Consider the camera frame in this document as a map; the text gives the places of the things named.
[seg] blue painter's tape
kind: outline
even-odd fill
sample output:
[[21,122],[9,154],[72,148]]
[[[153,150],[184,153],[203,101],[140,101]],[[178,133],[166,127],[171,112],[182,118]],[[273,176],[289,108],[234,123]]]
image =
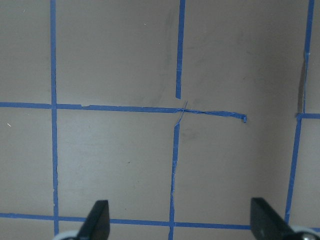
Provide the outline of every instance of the blue painter's tape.
[[51,104],[57,104],[56,93],[56,0],[50,0]]
[[179,108],[171,107],[147,107],[147,106],[107,106],[107,105],[89,105],[81,106],[79,104],[57,104],[58,109],[70,110],[95,110],[95,111],[114,111],[114,112],[137,112],[137,113],[177,113]]
[[58,202],[58,144],[57,144],[57,92],[56,92],[56,0],[50,0],[50,54],[51,54],[51,120],[52,120],[52,173],[54,235],[59,233]]
[[51,109],[51,104],[27,102],[0,102],[0,108]]
[[110,219],[111,224],[129,224],[145,226],[169,226],[167,221],[148,221],[148,220],[130,220],[130,219]]
[[311,229],[317,233],[320,233],[320,227],[311,227]]
[[237,112],[231,112],[231,111],[199,111],[199,110],[192,110],[192,109],[185,109],[184,111],[186,113],[192,113],[192,114],[207,114],[207,115],[220,116],[220,117],[232,117],[232,118],[236,118],[236,119],[241,119],[241,120],[243,120],[244,123],[247,122],[247,116],[245,114],[241,114],[241,113],[237,113]]
[[305,30],[305,42],[304,42],[305,73],[304,73],[304,83],[303,83],[303,113],[306,112],[307,77],[308,77],[308,68],[309,68],[309,56],[310,56],[310,45],[311,45],[312,22],[314,17],[314,7],[315,7],[315,0],[309,0],[308,16],[306,20],[306,30]]
[[185,228],[203,228],[203,229],[237,229],[250,230],[249,225],[233,225],[233,224],[214,224],[214,223],[194,223],[194,222],[176,222],[176,227]]
[[170,231],[168,235],[168,240],[174,239],[174,228],[175,228],[175,177],[176,169],[178,163],[178,153],[179,153],[179,132],[180,132],[180,121],[182,119],[183,113],[179,121],[174,126],[174,135],[173,135],[173,155],[172,155],[172,170],[171,170],[171,190],[170,190],[170,212],[169,212],[169,226]]
[[297,115],[300,119],[320,119],[320,113],[300,113]]
[[19,214],[19,213],[0,213],[0,218],[8,219],[33,219],[33,220],[54,220],[53,216],[45,215],[31,215],[31,214]]
[[186,0],[180,0],[179,7],[179,26],[178,26],[178,46],[176,56],[176,84],[175,97],[181,99],[181,76],[182,76],[182,59],[184,49],[184,31],[185,31],[185,11]]
[[294,184],[295,184],[297,161],[298,161],[301,124],[302,124],[302,119],[300,117],[297,117],[295,136],[294,136],[293,153],[292,153],[290,179],[289,179],[289,187],[288,187],[286,206],[285,206],[284,220],[286,221],[286,223],[289,223],[289,220],[290,220],[290,210],[291,210],[291,204],[292,204],[292,196],[294,193]]
[[75,216],[59,216],[59,221],[66,221],[66,222],[84,222],[86,220],[85,217],[75,217]]
[[113,112],[135,112],[135,113],[163,113],[176,114],[186,112],[192,114],[206,114],[220,117],[231,117],[247,122],[245,114],[230,111],[201,111],[185,108],[174,107],[149,107],[149,106],[108,106],[108,105],[89,105],[82,106],[80,104],[45,104],[45,103],[27,103],[27,102],[0,102],[0,108],[27,108],[27,109],[69,109],[69,110],[93,110],[93,111],[113,111]]
[[136,112],[136,113],[164,113],[175,114],[178,112],[186,112],[192,114],[206,114],[220,117],[231,117],[247,122],[245,114],[230,112],[230,111],[200,111],[185,108],[173,107],[148,107],[148,106],[107,106],[107,105],[89,105],[81,106],[79,104],[57,104],[57,109],[70,109],[70,110],[94,110],[94,111],[115,111],[115,112]]

